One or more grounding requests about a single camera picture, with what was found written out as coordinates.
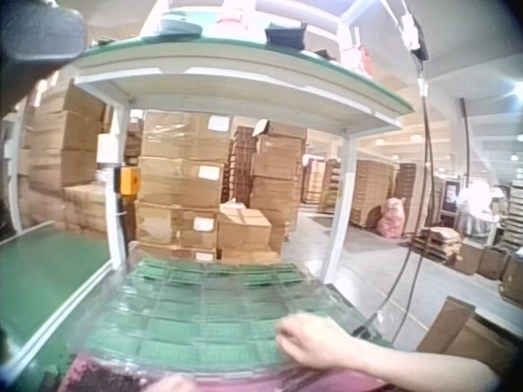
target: cable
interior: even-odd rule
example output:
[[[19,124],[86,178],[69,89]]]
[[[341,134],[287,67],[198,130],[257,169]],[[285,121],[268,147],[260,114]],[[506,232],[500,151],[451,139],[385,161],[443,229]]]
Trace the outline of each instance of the cable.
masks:
[[[425,78],[423,76],[422,63],[420,63],[419,76],[420,76],[420,80],[422,80],[423,83],[425,83],[424,82]],[[434,155],[433,155],[433,151],[432,151],[431,128],[430,128],[430,122],[429,122],[429,119],[428,119],[427,94],[424,93],[424,91],[422,89],[420,91],[422,93],[421,95],[422,95],[423,122],[424,122],[424,127],[425,127],[425,138],[426,138],[426,143],[425,143],[425,170],[423,172],[422,200],[424,202],[425,190],[427,188],[426,187],[426,185],[427,185],[427,171],[430,170],[431,171],[431,204],[432,204],[432,206],[435,206],[435,201],[436,201],[436,190],[435,190],[435,187],[436,187],[436,184],[435,184],[435,181],[434,181]],[[429,224],[428,224],[429,227],[432,226],[432,223],[433,223],[432,222],[432,216],[430,216],[429,217]],[[396,341],[398,335],[400,335],[401,329],[405,325],[405,321],[407,320],[407,317],[409,316],[410,306],[412,305],[412,299],[413,299],[414,291],[416,289],[416,283],[418,282],[419,271],[422,268],[423,258],[427,254],[428,244],[431,242],[431,237],[432,237],[432,230],[429,230],[428,236],[426,238],[426,241],[423,244],[422,253],[419,256],[418,265],[416,266],[416,272],[414,273],[413,282],[412,282],[412,285],[410,287],[409,299],[407,300],[407,306],[405,307],[405,311],[404,311],[403,317],[402,317],[402,319],[400,321],[400,325],[398,326],[398,328],[396,329],[396,333],[392,337],[391,343],[394,343]]]
[[[409,13],[409,9],[406,5],[405,0],[402,0],[402,2],[403,2],[403,6],[405,8],[405,11],[408,13],[408,15],[410,15],[412,17],[412,15]],[[389,14],[391,14],[392,19],[395,22],[396,28],[403,35],[404,31],[400,27],[396,16],[394,16],[394,13],[392,12],[391,8],[389,7],[387,0],[381,0],[381,3],[386,8],[386,10],[389,12]],[[427,48],[425,46],[425,42],[423,39],[423,35],[421,34],[421,28],[419,27],[419,24],[414,19],[413,19],[413,22],[416,24],[416,28],[418,29],[418,32],[419,32],[418,38],[420,38],[420,42],[419,42],[420,48],[417,48],[417,49],[409,48],[409,50],[410,50],[412,56],[414,57],[414,61],[418,68],[418,80],[420,81],[419,87],[420,87],[420,96],[422,98],[423,119],[424,119],[424,126],[425,126],[425,159],[424,159],[425,167],[423,170],[422,198],[421,198],[421,202],[420,202],[420,208],[418,210],[418,216],[416,217],[416,225],[414,226],[414,231],[413,231],[412,238],[411,238],[411,244],[410,244],[410,247],[405,256],[403,265],[401,266],[400,272],[398,273],[396,280],[392,284],[389,292],[385,296],[385,299],[380,304],[380,306],[377,308],[377,310],[361,326],[359,326],[352,332],[352,336],[355,336],[355,337],[363,337],[363,338],[370,337],[370,332],[369,332],[368,328],[376,320],[376,318],[378,317],[378,314],[383,310],[385,305],[391,299],[392,294],[396,290],[401,278],[403,277],[403,274],[405,273],[405,269],[407,267],[407,264],[409,263],[410,255],[413,250],[413,243],[414,243],[414,240],[416,239],[416,235],[419,231],[419,225],[421,223],[422,206],[425,203],[425,193],[427,191],[427,171],[429,170],[429,166],[428,166],[429,156],[430,156],[430,170],[431,170],[431,203],[433,206],[436,205],[435,204],[435,200],[436,200],[435,181],[434,181],[434,157],[433,157],[433,153],[432,153],[432,140],[431,140],[430,123],[429,123],[429,119],[428,119],[428,110],[427,110],[427,84],[426,84],[426,81],[424,78],[424,68],[423,68],[423,61],[428,59],[428,54],[427,54]],[[429,230],[429,234],[427,236],[427,241],[423,244],[423,250],[420,255],[420,258],[418,261],[418,266],[416,268],[416,272],[413,277],[413,282],[412,282],[412,286],[410,289],[407,306],[405,308],[405,313],[400,322],[400,326],[398,327],[398,329],[394,335],[393,341],[397,338],[398,334],[400,333],[401,328],[405,324],[405,320],[408,317],[410,306],[412,303],[413,292],[414,292],[414,289],[416,286],[416,282],[418,281],[419,270],[421,269],[422,259],[427,253],[427,247],[428,247],[428,243],[431,240],[431,234],[432,234],[432,231]]]

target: dark blurry object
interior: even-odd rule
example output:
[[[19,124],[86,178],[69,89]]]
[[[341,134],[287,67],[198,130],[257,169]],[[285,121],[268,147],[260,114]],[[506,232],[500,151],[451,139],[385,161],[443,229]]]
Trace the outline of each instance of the dark blurry object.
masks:
[[[276,24],[270,24],[265,29],[265,35],[267,36],[267,44],[276,45],[279,47],[291,47],[298,51],[305,49],[305,31],[307,29],[307,23],[302,23],[300,27],[284,27]]]
[[[98,38],[98,46],[103,47],[104,45],[107,45],[108,43],[116,42],[115,38],[101,36]]]
[[[321,51],[315,51],[315,54],[318,55],[319,57],[323,57],[324,59],[326,60],[336,60],[334,57],[332,57],[329,52],[327,51],[327,49],[322,49]]]
[[[0,7],[3,117],[38,80],[80,57],[87,29],[77,12],[41,2],[4,0]]]

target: stacked pallets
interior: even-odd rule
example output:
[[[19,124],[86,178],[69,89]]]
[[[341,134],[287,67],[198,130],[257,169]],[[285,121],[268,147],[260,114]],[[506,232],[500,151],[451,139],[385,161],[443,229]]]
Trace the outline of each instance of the stacked pallets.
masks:
[[[512,182],[508,216],[499,247],[512,252],[523,247],[523,181]]]

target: warehouse shelf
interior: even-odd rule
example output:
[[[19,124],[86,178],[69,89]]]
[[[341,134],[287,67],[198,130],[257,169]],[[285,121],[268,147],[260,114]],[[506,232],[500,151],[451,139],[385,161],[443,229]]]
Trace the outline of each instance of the warehouse shelf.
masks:
[[[92,48],[74,64],[79,87],[131,109],[269,118],[335,134],[397,128],[398,117],[412,111],[338,63],[258,42],[130,38]]]

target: black cable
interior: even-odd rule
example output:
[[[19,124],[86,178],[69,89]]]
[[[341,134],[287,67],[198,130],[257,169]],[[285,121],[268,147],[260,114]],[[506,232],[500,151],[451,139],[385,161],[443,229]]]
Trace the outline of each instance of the black cable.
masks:
[[[422,76],[422,71],[423,71],[422,63],[419,62],[418,66],[420,67],[420,75]],[[367,321],[365,321],[365,323],[363,323],[360,327],[358,327],[357,329],[355,329],[352,332],[352,336],[355,336],[355,337],[363,337],[363,338],[369,337],[368,328],[376,320],[376,318],[378,317],[378,314],[383,310],[385,305],[391,299],[392,294],[396,290],[398,284],[400,283],[401,278],[403,277],[405,269],[407,268],[407,264],[409,263],[410,255],[411,255],[412,250],[413,250],[414,240],[416,239],[416,235],[418,234],[419,226],[421,224],[422,206],[425,203],[425,193],[427,192],[427,170],[428,170],[428,168],[427,168],[427,163],[428,163],[428,154],[427,154],[427,152],[428,152],[428,150],[432,151],[431,137],[430,137],[430,127],[428,126],[428,115],[427,115],[428,112],[426,111],[426,100],[425,100],[424,96],[422,96],[422,102],[424,102],[424,107],[425,107],[425,109],[423,110],[424,117],[425,117],[425,130],[426,130],[425,131],[425,167],[424,167],[424,170],[423,170],[422,198],[421,198],[421,202],[420,202],[420,208],[418,210],[418,216],[416,217],[416,225],[414,226],[414,231],[412,233],[410,246],[409,246],[409,248],[407,250],[407,254],[405,256],[405,260],[403,262],[403,265],[401,266],[400,272],[396,276],[396,280],[392,284],[391,288],[389,289],[389,292],[385,296],[385,299],[382,301],[382,303],[380,304],[378,309],[367,319]],[[434,182],[434,179],[433,179],[433,177],[434,177],[433,167],[431,167],[431,171],[432,171],[431,175],[432,175],[432,183],[433,183]],[[434,203],[434,185],[432,185],[432,196],[433,196],[432,203]]]
[[[423,68],[422,63],[420,64],[420,78],[424,81],[423,77]],[[424,203],[424,196],[425,196],[425,190],[426,190],[426,183],[427,183],[427,171],[430,170],[431,172],[431,204],[434,206],[436,201],[436,190],[435,190],[435,180],[434,180],[434,154],[432,151],[432,138],[431,138],[431,128],[430,128],[430,122],[428,118],[428,109],[427,109],[427,97],[426,94],[422,92],[422,110],[423,110],[423,122],[425,127],[425,170],[423,172],[423,191],[422,191],[422,205],[420,206],[420,212],[422,210],[422,206]],[[429,216],[429,227],[432,226],[432,216]],[[425,243],[423,244],[422,253],[419,256],[418,265],[416,266],[416,272],[414,273],[412,285],[410,287],[409,292],[409,299],[407,300],[407,306],[405,307],[405,311],[403,313],[403,317],[401,318],[400,325],[396,329],[396,333],[392,337],[391,343],[394,343],[400,335],[401,329],[405,325],[405,321],[407,320],[407,317],[409,316],[410,306],[412,305],[412,299],[414,295],[414,291],[416,289],[416,283],[418,282],[419,277],[419,271],[422,268],[422,261],[425,255],[427,254],[428,245],[431,242],[431,236],[432,231],[429,230],[428,236],[425,240]]]

